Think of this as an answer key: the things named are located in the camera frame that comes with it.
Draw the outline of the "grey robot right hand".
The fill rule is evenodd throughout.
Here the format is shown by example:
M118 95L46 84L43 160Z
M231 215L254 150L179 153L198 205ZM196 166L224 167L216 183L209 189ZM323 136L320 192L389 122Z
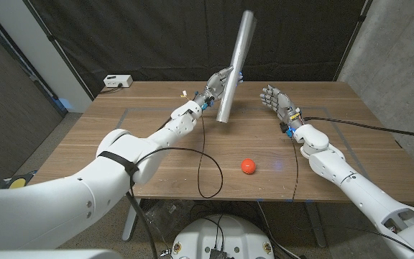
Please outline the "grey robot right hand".
M259 95L262 103L276 112L281 122L295 130L304 125L299 108L286 94L271 85L263 88L262 91L263 93Z

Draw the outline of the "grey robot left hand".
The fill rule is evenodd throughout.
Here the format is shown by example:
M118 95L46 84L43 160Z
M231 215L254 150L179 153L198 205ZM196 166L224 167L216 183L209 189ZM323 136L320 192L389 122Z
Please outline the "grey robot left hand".
M224 89L233 66L229 66L214 73L207 81L203 92L194 98L199 106L213 106L215 101L221 100L224 95Z

